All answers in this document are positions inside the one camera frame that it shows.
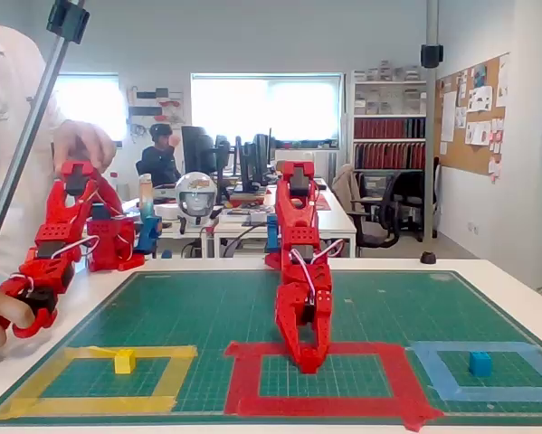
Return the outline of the person's left hand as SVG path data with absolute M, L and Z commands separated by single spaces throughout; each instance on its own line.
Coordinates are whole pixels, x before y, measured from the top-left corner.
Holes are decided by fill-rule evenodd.
M 53 134 L 53 163 L 57 174 L 62 172 L 68 160 L 89 161 L 100 173 L 104 173 L 116 155 L 116 144 L 99 126 L 66 120 Z

